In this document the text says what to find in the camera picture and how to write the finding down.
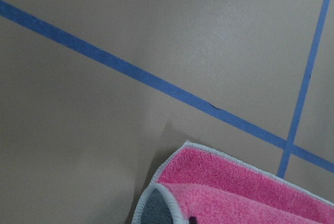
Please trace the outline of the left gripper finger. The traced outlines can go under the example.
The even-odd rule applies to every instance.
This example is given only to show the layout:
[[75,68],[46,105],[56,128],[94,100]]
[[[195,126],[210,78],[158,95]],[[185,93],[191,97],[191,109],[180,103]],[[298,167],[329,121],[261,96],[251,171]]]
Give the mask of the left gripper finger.
[[195,216],[190,216],[189,224],[197,224],[197,218]]

